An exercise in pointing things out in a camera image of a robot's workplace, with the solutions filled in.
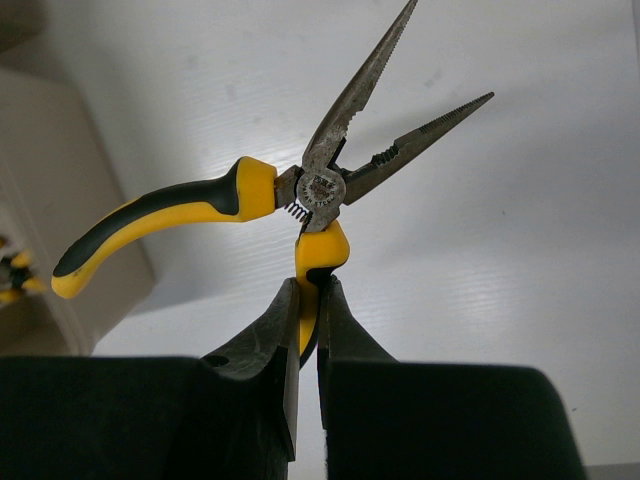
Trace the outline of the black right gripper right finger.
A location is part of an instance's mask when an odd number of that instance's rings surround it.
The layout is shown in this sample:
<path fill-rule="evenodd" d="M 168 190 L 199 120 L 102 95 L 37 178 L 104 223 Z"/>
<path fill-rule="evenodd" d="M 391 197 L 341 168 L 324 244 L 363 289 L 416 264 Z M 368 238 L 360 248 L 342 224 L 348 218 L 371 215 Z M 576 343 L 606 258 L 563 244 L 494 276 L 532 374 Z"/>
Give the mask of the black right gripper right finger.
<path fill-rule="evenodd" d="M 377 375 L 396 362 L 355 319 L 341 282 L 332 277 L 321 296 L 317 372 L 329 479 L 362 478 L 377 450 L 384 396 Z"/>

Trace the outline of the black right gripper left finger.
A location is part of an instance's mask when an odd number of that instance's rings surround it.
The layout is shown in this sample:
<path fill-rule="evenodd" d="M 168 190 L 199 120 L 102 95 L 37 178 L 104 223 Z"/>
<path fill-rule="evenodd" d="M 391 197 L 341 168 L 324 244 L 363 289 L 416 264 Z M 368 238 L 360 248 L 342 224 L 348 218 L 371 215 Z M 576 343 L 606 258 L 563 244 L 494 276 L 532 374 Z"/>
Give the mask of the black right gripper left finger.
<path fill-rule="evenodd" d="M 284 280 L 266 311 L 202 358 L 216 377 L 213 433 L 224 479 L 286 479 L 296 457 L 300 293 Z"/>

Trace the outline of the yellow black pliers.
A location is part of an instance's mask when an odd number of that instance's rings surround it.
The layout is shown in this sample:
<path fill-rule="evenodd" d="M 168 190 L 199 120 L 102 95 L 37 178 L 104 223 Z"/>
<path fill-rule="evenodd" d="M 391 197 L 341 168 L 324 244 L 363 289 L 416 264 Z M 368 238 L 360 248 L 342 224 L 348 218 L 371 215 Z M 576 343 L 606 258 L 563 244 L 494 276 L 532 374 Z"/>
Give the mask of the yellow black pliers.
<path fill-rule="evenodd" d="M 295 278 L 301 289 L 300 359 L 317 336 L 321 291 L 350 254 L 338 222 L 351 205 L 389 179 L 493 98 L 486 93 L 395 139 L 356 170 L 339 166 L 350 122 L 364 110 L 416 7 L 409 1 L 346 85 L 312 135 L 301 162 L 283 173 L 244 156 L 216 179 L 181 183 L 147 193 L 112 211 L 76 240 L 55 266 L 51 287 L 75 297 L 113 253 L 156 231 L 205 222 L 247 222 L 286 210 L 301 223 Z"/>
<path fill-rule="evenodd" d="M 1 256 L 1 306 L 30 294 L 42 294 L 48 287 L 33 271 L 33 256 L 22 249 Z"/>

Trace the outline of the beige plastic toolbox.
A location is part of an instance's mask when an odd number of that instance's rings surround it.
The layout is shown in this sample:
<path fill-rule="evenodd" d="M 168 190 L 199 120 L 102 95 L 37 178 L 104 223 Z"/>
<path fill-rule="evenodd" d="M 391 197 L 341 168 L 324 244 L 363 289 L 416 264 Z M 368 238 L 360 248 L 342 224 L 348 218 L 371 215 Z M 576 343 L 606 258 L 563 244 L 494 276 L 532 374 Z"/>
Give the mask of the beige plastic toolbox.
<path fill-rule="evenodd" d="M 44 281 L 73 242 L 122 204 L 106 152 L 75 89 L 2 69 L 1 197 Z M 77 297 L 65 300 L 47 291 L 44 314 L 55 327 L 38 330 L 9 351 L 89 355 L 154 284 L 143 248 L 129 245 L 106 261 Z"/>

